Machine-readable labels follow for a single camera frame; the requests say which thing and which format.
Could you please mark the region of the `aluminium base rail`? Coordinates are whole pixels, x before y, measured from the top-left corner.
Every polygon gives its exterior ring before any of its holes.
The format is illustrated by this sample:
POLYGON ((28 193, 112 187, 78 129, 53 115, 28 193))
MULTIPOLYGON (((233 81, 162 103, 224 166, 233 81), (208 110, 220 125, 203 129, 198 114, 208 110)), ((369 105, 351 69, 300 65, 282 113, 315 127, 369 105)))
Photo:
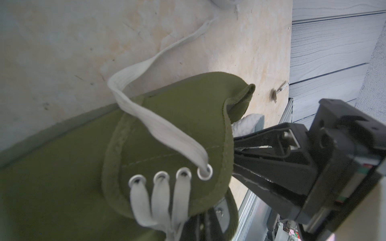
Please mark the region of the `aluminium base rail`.
POLYGON ((264 241, 271 208, 236 178, 229 184, 239 215, 234 241, 264 241))

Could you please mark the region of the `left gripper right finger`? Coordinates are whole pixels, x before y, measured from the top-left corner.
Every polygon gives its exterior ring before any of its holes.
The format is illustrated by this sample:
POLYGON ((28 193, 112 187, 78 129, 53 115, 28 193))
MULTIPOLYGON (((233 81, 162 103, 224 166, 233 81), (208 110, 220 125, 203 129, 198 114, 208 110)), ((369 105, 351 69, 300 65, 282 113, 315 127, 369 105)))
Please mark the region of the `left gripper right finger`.
POLYGON ((213 208, 205 212, 206 241, 225 241, 220 223, 213 208))

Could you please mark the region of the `grey insole one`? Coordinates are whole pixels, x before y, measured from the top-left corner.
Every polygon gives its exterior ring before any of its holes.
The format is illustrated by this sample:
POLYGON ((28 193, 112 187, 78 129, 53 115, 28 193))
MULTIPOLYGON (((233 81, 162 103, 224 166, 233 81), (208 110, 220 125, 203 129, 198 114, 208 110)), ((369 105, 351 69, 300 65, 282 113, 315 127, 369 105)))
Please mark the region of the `grey insole one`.
POLYGON ((252 113, 234 122, 232 127, 233 138, 247 136, 264 129, 264 115, 252 113))

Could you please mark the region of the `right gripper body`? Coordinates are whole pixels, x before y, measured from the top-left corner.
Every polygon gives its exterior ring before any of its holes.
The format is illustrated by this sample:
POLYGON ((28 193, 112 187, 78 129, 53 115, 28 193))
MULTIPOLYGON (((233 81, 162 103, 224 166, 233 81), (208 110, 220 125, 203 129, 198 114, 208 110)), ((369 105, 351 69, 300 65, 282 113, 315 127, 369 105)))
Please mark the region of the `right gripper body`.
POLYGON ((308 135, 319 175, 303 206, 305 241, 324 241, 386 173, 386 126, 339 99, 321 99, 308 135))

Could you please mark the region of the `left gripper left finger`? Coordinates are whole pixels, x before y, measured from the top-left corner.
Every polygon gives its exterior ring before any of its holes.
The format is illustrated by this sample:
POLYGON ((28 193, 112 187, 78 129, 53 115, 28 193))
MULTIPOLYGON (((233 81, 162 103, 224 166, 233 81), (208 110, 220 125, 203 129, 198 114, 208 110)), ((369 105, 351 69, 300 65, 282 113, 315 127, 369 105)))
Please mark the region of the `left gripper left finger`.
POLYGON ((184 225, 181 241, 199 241, 200 240, 201 218, 192 216, 184 225))

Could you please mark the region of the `olive green shoe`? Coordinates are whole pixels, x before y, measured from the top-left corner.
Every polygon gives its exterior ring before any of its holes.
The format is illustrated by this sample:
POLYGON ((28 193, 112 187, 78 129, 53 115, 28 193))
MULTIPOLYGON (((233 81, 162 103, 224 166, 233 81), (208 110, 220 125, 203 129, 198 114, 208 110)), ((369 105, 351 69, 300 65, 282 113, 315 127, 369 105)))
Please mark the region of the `olive green shoe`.
POLYGON ((226 72, 192 76, 128 97, 155 57, 115 73, 116 102, 1 152, 3 241, 180 241, 213 208, 225 241, 238 210, 229 188, 231 125, 255 85, 226 72))

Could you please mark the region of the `small grey spoon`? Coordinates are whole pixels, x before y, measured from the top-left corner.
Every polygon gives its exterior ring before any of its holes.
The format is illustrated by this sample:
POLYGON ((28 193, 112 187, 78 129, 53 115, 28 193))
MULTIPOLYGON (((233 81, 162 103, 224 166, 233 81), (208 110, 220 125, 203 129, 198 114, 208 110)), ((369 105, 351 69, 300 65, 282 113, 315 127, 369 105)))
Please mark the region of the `small grey spoon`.
POLYGON ((271 100, 272 100, 274 103, 277 103, 277 95, 278 95, 279 93, 281 93, 283 90, 285 90, 287 86, 288 86, 288 82, 285 81, 284 83, 282 83, 282 84, 280 85, 280 87, 279 87, 278 89, 272 89, 272 90, 271 90, 271 96, 270 96, 270 98, 271 98, 271 100))

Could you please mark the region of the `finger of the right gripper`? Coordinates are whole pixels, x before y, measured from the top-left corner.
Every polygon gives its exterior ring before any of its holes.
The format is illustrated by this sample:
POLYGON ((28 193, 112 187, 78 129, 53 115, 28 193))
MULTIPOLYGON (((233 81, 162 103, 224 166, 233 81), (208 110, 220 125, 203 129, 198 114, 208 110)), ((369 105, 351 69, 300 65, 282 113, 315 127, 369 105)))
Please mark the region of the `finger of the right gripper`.
POLYGON ((282 123, 246 136, 234 138, 234 162, 300 165, 315 168, 311 141, 303 124, 282 123))
POLYGON ((234 164, 233 176, 286 219, 317 216, 316 164, 234 164))

